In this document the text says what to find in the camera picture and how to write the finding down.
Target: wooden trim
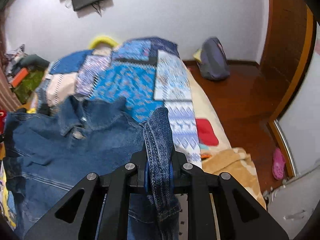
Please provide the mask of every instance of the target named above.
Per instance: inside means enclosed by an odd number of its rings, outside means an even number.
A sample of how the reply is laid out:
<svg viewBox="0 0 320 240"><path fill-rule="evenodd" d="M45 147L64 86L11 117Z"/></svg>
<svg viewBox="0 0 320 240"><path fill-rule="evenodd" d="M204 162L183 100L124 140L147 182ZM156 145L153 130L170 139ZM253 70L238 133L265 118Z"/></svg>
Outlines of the wooden trim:
<svg viewBox="0 0 320 240"><path fill-rule="evenodd" d="M183 63L186 66L197 65L197 62L195 60L183 60ZM227 63L229 65L251 65L251 66L256 66L257 68L259 68L259 64L256 61L250 61L250 60L227 59Z"/></svg>
<svg viewBox="0 0 320 240"><path fill-rule="evenodd" d="M273 23L273 0L269 0L269 19L268 19L268 28L267 28L267 35L266 35L266 42L264 43L264 48L262 52L262 57L260 60L260 68L263 67L267 54L268 54L268 48L270 43L270 37L271 37L271 29L272 29L272 23Z"/></svg>
<svg viewBox="0 0 320 240"><path fill-rule="evenodd" d="M281 114L288 108L292 100L294 99L295 94L301 86L301 83L304 79L306 70L309 67L309 63L313 54L314 44L315 44L315 36L316 36L316 21L311 10L307 7L307 29L305 41L300 57L300 61L297 67L297 70L292 78L292 81L287 89L284 97L281 102L277 106L274 113L270 116L268 124L276 138L276 141L284 154L284 158L286 159L286 167L288 171L288 175L290 178L294 176L293 163L290 161L290 153L285 147L285 143L282 140L277 127L275 126L275 120L281 116Z"/></svg>

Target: backpack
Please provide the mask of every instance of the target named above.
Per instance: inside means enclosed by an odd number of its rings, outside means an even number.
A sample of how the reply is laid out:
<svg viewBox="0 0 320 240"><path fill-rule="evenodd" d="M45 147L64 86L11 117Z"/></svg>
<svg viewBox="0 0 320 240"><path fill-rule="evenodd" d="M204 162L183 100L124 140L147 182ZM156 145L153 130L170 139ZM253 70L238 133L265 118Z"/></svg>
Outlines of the backpack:
<svg viewBox="0 0 320 240"><path fill-rule="evenodd" d="M200 58L198 66L204 78L219 81L230 76L226 55L217 37L208 38L204 42Z"/></svg>

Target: denim collar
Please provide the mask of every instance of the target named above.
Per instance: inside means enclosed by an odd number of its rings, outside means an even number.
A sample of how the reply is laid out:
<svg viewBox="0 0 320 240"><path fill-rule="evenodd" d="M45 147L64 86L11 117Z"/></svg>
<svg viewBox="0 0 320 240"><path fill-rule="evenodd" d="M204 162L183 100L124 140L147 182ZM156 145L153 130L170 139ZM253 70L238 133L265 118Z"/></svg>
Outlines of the denim collar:
<svg viewBox="0 0 320 240"><path fill-rule="evenodd" d="M125 103L125 98L107 103L102 100L79 101L74 96L69 96L57 113L60 133L65 136L74 126L84 124L94 130L103 129L124 114Z"/></svg>

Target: orange box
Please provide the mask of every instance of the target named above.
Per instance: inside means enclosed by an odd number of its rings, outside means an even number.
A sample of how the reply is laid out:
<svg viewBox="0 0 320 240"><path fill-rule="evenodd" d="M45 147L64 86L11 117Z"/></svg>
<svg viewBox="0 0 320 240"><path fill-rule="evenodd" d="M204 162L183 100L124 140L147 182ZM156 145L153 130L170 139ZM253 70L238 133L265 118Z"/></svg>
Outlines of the orange box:
<svg viewBox="0 0 320 240"><path fill-rule="evenodd" d="M28 74L29 74L28 70L25 67L22 68L11 81L11 85L14 88L17 87Z"/></svg>

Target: white wall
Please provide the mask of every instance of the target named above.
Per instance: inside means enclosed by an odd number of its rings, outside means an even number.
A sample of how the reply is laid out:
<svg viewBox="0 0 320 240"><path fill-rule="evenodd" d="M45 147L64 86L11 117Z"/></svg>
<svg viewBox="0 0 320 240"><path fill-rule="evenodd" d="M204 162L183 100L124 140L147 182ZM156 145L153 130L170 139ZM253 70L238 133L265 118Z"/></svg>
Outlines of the white wall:
<svg viewBox="0 0 320 240"><path fill-rule="evenodd" d="M182 59L217 36L230 59L260 61L265 0L112 0L102 17L93 8L76 13L67 0L12 0L5 24L11 48L57 60L87 48L99 34L118 42L157 35L176 42Z"/></svg>
<svg viewBox="0 0 320 240"><path fill-rule="evenodd" d="M320 27L317 25L320 42ZM288 110L279 121L298 173L320 159L320 55L313 57L306 77Z"/></svg>

